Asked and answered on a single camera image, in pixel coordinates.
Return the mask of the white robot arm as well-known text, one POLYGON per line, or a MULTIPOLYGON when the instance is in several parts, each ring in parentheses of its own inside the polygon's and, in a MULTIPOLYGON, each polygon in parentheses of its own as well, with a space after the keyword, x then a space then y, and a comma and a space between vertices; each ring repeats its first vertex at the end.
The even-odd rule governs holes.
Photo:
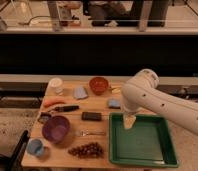
POLYGON ((135 115, 143 107, 198 136, 198 103, 161 92, 158 83, 153 70, 140 70, 121 88, 121 109, 135 115))

